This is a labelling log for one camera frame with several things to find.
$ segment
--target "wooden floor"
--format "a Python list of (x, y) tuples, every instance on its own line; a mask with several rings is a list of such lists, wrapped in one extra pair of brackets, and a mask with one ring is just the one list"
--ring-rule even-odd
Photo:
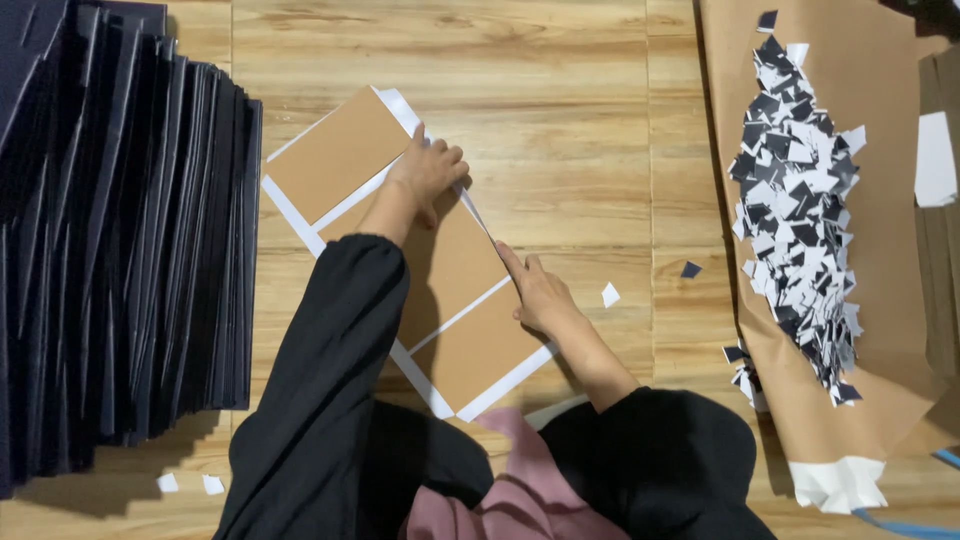
[[(894, 537), (800, 508), (769, 416), (730, 385), (720, 347), (736, 331), (691, 0), (171, 0), (170, 14), (183, 54), (263, 100), (264, 156), (359, 86), (399, 88), (465, 148), (491, 232), (542, 254), (639, 380), (701, 392), (751, 425), (750, 505), (779, 538)], [(254, 396), (314, 260), (260, 201)], [(695, 280), (679, 279), (687, 260), (704, 267)], [(607, 282), (622, 296), (610, 309)], [(425, 409), (393, 364), (379, 391)], [(502, 404), (533, 410), (575, 393), (549, 364)], [(94, 474), (37, 480), (0, 503), (0, 539), (210, 537), (225, 496), (207, 496), (201, 474), (229, 486), (229, 438), (245, 416), (188, 418), (142, 448), (101, 450)], [(509, 449), (461, 427), (491, 454)], [(178, 493), (156, 489), (165, 472)], [(881, 487), (891, 507), (877, 516), (960, 526), (960, 472), (932, 458), (891, 461)]]

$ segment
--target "pile of paper scraps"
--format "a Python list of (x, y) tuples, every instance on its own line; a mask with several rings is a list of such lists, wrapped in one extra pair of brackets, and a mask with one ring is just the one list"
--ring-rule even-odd
[[(775, 20), (776, 12), (765, 13), (757, 30), (773, 32)], [(754, 292), (766, 296), (833, 405), (852, 405), (860, 396), (841, 372), (853, 369), (853, 338), (863, 329), (859, 306), (844, 301), (856, 285), (847, 269), (853, 235), (845, 232), (851, 216), (844, 202), (859, 180), (851, 157), (866, 132), (834, 132), (801, 69), (807, 49), (784, 49), (770, 35), (754, 50), (761, 92), (744, 114), (742, 152), (728, 169), (740, 182), (732, 228), (740, 240), (751, 238), (756, 260), (743, 271)]]

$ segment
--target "stack of black boards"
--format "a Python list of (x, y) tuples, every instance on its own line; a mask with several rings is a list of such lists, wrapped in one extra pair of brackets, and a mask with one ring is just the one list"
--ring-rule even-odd
[(247, 408), (261, 104), (166, 8), (0, 1), (0, 498)]

